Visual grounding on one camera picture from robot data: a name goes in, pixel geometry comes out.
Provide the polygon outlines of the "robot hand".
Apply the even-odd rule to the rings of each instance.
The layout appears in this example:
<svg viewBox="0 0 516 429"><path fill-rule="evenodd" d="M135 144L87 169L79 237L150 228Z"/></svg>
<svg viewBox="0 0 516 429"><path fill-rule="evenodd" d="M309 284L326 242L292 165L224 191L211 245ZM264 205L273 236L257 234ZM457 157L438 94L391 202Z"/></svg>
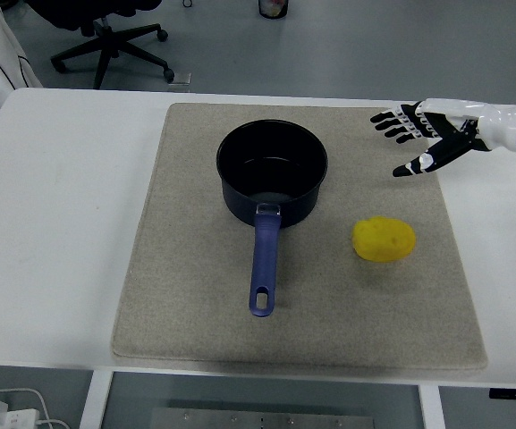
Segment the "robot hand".
<svg viewBox="0 0 516 429"><path fill-rule="evenodd" d="M396 167L395 177L434 172L470 150L489 152L504 147L516 152L516 105L427 98L385 110L370 122L398 144L437 140L420 156Z"/></svg>

